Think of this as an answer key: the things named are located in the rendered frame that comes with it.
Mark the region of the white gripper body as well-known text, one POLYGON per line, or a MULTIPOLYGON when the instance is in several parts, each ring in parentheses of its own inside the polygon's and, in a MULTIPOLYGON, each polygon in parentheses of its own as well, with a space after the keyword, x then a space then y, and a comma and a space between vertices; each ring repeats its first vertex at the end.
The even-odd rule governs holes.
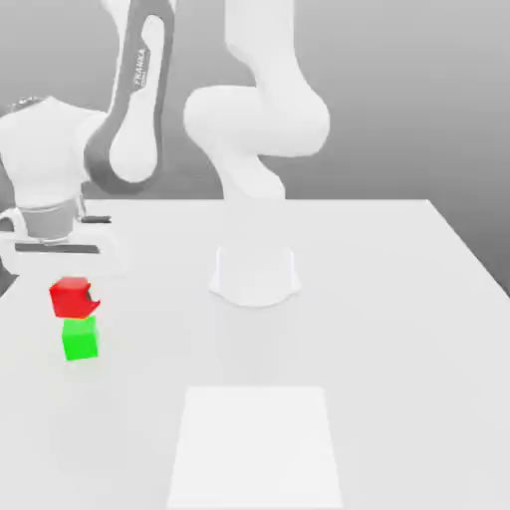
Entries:
POLYGON ((112 232, 75 232, 60 245, 45 245, 15 233, 0 233, 0 257, 21 276, 116 276, 130 268, 130 254, 112 232))

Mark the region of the small green cube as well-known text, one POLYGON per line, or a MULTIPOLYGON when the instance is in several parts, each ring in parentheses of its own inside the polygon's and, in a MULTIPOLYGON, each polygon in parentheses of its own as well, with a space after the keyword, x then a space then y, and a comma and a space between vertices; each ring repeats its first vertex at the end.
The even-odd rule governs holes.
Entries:
POLYGON ((65 319, 62 341, 67 361, 96 358, 99 355, 96 317, 65 319))

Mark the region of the small red cube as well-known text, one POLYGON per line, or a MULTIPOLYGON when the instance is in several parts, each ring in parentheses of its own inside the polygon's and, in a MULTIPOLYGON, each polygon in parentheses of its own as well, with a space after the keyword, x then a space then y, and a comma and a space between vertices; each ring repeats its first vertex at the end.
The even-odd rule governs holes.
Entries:
POLYGON ((54 283, 50 296, 58 318, 85 319, 101 304, 90 295, 91 283, 86 277, 63 277, 54 283))

